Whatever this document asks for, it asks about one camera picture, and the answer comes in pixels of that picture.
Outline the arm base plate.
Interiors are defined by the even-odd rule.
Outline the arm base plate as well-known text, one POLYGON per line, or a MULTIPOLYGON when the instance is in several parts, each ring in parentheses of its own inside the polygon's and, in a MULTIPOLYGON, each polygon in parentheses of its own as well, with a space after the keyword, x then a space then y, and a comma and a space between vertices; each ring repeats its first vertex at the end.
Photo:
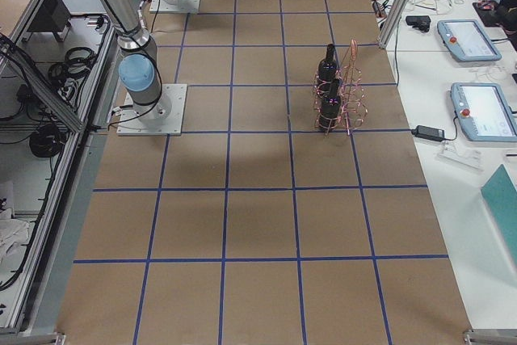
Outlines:
POLYGON ((163 84, 158 103, 135 105, 127 92, 116 133, 119 136, 180 136, 182 134, 187 84, 163 84))
POLYGON ((200 0, 152 0, 149 11, 152 14, 197 14, 200 0))

